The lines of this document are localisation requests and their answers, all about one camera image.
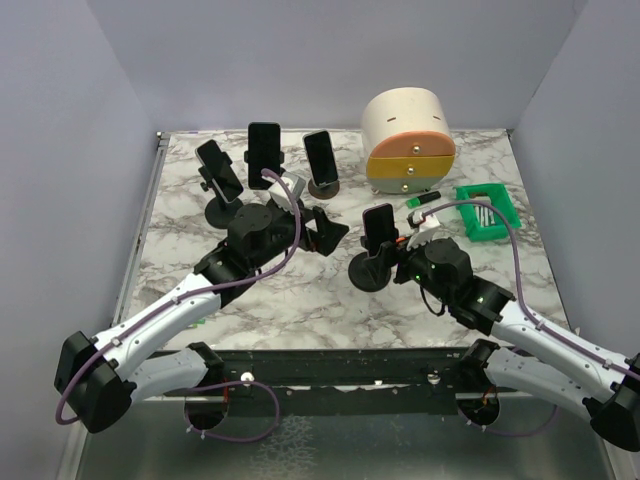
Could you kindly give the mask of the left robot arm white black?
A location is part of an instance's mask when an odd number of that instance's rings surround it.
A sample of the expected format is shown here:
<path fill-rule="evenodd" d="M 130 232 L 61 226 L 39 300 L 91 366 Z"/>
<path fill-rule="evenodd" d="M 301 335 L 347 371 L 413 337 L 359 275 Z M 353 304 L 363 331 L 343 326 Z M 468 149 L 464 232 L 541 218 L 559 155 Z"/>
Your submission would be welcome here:
<path fill-rule="evenodd" d="M 98 433 L 148 398 L 214 392 L 224 367 L 205 343 L 174 354 L 157 350 L 278 272 L 296 250 L 329 256 L 348 231 L 320 207 L 289 212 L 273 201 L 241 207 L 226 238 L 171 291 L 123 323 L 93 336 L 78 331 L 64 341 L 54 377 L 60 394 L 56 422 L 81 422 Z"/>

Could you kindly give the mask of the purple smartphone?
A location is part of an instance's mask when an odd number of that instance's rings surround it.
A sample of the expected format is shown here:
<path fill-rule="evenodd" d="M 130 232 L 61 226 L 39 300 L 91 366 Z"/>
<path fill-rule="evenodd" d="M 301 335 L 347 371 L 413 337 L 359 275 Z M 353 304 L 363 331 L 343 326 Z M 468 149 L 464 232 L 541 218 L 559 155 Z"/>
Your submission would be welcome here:
<path fill-rule="evenodd" d="M 386 241 L 395 241 L 398 230 L 395 227 L 394 208 L 384 203 L 366 209 L 362 213 L 364 246 L 369 251 L 377 249 Z"/>

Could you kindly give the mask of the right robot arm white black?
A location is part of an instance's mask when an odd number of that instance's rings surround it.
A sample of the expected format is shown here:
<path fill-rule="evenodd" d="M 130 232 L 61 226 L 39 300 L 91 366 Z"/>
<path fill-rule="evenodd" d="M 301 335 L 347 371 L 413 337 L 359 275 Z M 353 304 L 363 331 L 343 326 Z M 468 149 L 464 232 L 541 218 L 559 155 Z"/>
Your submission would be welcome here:
<path fill-rule="evenodd" d="M 471 260 L 450 238 L 412 248 L 383 243 L 362 257 L 365 289 L 416 282 L 461 325 L 527 352 L 520 357 L 479 343 L 478 357 L 459 367 L 461 383 L 520 390 L 587 420 L 595 433 L 630 452 L 639 449 L 639 359 L 591 343 L 531 311 L 499 285 L 474 274 Z"/>

